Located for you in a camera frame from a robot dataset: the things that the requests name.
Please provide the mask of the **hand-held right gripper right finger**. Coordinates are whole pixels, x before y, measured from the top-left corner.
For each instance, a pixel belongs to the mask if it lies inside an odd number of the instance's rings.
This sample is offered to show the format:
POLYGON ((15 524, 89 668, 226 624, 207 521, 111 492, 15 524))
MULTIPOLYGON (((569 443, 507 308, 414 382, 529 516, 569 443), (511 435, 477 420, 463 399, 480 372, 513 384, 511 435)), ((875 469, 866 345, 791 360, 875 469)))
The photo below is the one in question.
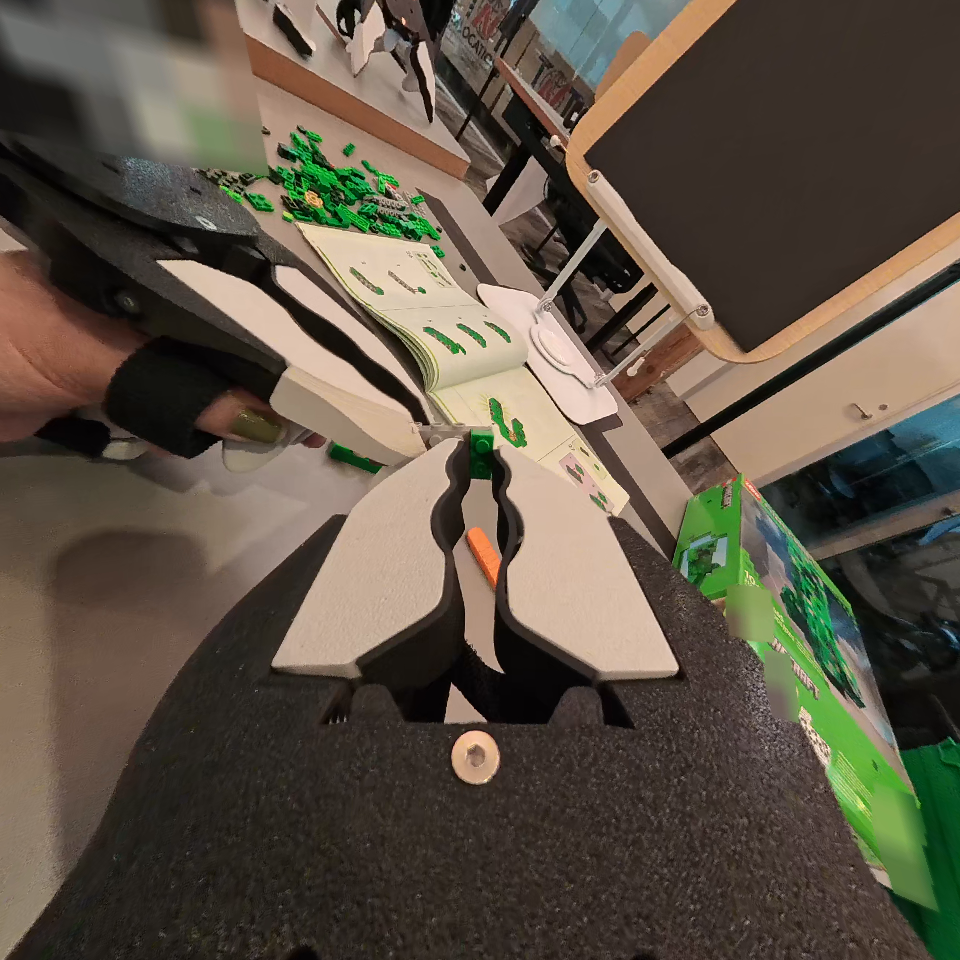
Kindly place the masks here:
POLYGON ((512 447, 494 454, 493 494, 494 651, 532 714, 547 719, 572 689, 677 679, 676 654, 606 512, 512 447))

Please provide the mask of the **black board wooden frame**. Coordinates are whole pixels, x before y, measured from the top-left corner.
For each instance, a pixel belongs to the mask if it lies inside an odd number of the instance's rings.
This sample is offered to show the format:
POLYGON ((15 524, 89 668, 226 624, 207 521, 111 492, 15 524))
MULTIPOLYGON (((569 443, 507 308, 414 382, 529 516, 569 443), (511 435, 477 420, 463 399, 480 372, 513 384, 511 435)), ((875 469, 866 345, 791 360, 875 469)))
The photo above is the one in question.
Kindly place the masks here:
POLYGON ((571 181, 702 346, 783 354, 958 242, 959 3, 690 2, 571 181))

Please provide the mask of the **white board stand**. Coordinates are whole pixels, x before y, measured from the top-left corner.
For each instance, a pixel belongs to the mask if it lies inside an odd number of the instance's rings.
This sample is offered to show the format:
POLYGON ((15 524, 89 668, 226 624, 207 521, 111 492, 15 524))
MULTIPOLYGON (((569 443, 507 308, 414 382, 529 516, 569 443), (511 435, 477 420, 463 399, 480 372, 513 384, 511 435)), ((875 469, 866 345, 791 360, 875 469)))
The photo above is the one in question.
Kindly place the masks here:
POLYGON ((591 170, 581 193, 598 211, 598 222, 571 255, 548 290, 540 297, 502 286, 480 284, 480 301, 500 319, 518 329, 527 344, 527 366, 558 409, 573 424, 586 426, 613 416, 617 410, 609 386, 621 373, 636 371, 642 357, 681 324, 710 330, 714 308, 641 226, 626 200, 598 170, 591 170), (606 232, 613 232, 625 251, 670 304, 636 349, 609 373, 601 373, 562 329, 552 312, 564 285, 606 232))

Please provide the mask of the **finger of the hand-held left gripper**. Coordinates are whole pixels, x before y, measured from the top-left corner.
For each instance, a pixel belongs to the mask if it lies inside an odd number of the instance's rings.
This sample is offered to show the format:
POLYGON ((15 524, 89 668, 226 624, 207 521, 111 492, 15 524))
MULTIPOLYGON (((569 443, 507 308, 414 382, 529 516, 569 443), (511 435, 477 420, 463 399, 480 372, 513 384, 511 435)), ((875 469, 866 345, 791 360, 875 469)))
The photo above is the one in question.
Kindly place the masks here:
MULTIPOLYGON (((166 260, 159 265, 254 337, 254 304, 258 296, 254 282, 197 261, 166 260)), ((270 396, 271 408, 293 424, 373 461, 409 461, 426 453, 419 425, 400 404, 376 405, 366 399, 349 403, 349 393, 337 387, 321 392, 318 427, 304 425, 307 415, 301 417, 302 424, 295 422, 294 414, 282 414, 280 408, 297 398, 304 390, 305 380, 304 374, 285 367, 270 396)))
POLYGON ((411 358, 396 353, 400 341, 342 296, 314 270, 262 265, 253 285, 253 342, 257 362, 277 372, 283 363, 305 375, 303 390, 283 415, 316 428, 322 391, 337 387, 348 392, 348 403, 399 404, 419 426, 431 424, 429 402, 411 358))

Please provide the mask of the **long green lego assembly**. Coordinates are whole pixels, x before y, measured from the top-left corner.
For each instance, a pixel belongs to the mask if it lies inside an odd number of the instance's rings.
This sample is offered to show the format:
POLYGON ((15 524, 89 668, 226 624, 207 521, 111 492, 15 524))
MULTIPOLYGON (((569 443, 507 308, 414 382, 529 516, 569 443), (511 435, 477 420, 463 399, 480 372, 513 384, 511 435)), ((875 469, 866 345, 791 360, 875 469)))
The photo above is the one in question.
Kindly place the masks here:
POLYGON ((376 475, 383 469, 383 464, 358 455, 353 450, 337 442, 330 442, 327 447, 327 454, 331 461, 352 467, 366 474, 376 475))

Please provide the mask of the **idle gripper device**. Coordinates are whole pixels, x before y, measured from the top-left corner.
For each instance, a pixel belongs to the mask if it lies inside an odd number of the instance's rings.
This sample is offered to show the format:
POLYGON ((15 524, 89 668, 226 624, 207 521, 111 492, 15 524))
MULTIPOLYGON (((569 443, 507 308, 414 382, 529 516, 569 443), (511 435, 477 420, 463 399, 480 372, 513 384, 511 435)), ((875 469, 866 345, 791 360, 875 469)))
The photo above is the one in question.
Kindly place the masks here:
POLYGON ((335 11, 353 77, 375 54, 399 59, 403 91, 417 93, 428 123, 436 112, 436 50, 452 7, 446 2, 341 1, 335 11))

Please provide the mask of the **green plastic bin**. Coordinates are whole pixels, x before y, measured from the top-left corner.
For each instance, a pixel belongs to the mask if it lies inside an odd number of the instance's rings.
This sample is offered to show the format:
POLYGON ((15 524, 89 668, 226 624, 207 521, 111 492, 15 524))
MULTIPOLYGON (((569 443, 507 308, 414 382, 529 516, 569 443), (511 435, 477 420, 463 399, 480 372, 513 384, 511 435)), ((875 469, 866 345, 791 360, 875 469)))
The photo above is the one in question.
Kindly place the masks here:
POLYGON ((892 894, 892 900, 936 959, 959 957, 959 745, 952 738, 902 754, 926 830, 927 861, 937 909, 892 894))

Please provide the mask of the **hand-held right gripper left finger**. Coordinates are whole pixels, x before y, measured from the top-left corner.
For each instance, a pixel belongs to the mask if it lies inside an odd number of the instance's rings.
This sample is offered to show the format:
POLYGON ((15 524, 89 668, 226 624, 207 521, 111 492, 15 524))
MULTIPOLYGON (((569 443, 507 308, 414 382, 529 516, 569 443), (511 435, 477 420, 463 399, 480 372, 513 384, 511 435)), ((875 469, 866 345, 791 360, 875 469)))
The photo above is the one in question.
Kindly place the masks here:
POLYGON ((382 686, 437 720, 466 648, 453 551, 465 532, 466 442, 447 438, 375 486, 335 535, 271 668, 382 686))

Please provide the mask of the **person's left hand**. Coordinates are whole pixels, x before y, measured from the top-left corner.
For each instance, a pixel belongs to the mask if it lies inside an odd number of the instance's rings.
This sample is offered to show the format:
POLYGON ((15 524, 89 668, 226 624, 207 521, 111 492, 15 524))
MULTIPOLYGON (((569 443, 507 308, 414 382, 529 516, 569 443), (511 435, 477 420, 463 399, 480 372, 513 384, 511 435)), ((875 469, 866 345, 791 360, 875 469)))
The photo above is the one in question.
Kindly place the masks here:
POLYGON ((196 352, 59 291, 28 250, 1 256, 2 443, 99 409, 156 451, 192 459, 221 440, 272 447, 293 424, 196 352))

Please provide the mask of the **grey desk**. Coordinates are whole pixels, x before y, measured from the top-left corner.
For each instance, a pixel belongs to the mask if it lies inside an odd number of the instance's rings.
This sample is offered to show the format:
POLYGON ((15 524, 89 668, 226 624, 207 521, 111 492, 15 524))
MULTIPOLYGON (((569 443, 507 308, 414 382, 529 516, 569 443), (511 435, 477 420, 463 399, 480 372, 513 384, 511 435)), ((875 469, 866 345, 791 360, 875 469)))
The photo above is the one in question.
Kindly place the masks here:
POLYGON ((351 495, 321 461, 2 462, 2 954, 660 958, 588 837, 625 731, 496 729, 510 798, 463 726, 270 677, 351 495))

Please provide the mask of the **green cardboard lego box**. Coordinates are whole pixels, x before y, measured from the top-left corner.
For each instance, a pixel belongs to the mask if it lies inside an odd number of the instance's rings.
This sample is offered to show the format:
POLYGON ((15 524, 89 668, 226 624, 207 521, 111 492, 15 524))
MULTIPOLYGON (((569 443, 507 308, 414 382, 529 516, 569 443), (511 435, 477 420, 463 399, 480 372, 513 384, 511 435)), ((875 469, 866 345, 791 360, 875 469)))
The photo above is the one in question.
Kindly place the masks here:
POLYGON ((740 475, 693 497, 674 566, 723 602, 765 663, 768 691, 814 752, 867 865, 895 894, 939 910, 920 802, 851 604, 740 475))

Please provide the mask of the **pile of lego pieces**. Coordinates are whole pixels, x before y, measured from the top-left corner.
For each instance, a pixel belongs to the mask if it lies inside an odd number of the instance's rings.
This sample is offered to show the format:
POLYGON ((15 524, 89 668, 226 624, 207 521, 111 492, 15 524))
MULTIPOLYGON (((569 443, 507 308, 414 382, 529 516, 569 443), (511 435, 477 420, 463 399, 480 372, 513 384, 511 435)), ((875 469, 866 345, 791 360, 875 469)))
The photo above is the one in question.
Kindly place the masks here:
POLYGON ((356 146, 327 157, 323 138, 298 125, 274 144, 267 174, 200 169, 198 174, 235 203, 277 214, 294 225, 328 227, 425 244, 440 259, 443 228, 426 213, 426 197, 402 190, 399 181, 366 159, 354 164, 356 146))

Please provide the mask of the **lego instruction booklet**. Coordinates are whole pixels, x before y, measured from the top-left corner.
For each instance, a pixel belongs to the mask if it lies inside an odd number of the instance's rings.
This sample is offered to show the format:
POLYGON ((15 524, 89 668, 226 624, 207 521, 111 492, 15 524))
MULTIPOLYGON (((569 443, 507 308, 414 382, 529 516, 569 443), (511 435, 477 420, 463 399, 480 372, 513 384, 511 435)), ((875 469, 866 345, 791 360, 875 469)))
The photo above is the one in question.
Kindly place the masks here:
POLYGON ((450 425, 486 426, 619 516, 629 494, 580 438, 527 366, 529 340, 465 291, 423 243, 299 222, 344 290, 414 356, 424 390, 450 425))

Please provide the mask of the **orange lego brick separator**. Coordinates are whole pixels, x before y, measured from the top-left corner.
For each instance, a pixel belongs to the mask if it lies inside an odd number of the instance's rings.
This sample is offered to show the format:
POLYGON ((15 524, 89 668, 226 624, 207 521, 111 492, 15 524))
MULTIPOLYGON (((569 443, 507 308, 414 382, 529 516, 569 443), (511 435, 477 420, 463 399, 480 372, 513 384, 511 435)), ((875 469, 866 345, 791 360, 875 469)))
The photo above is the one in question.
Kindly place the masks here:
POLYGON ((492 590, 498 586, 500 557, 491 539, 484 530, 475 526, 466 531, 466 543, 478 568, 482 571, 492 590))

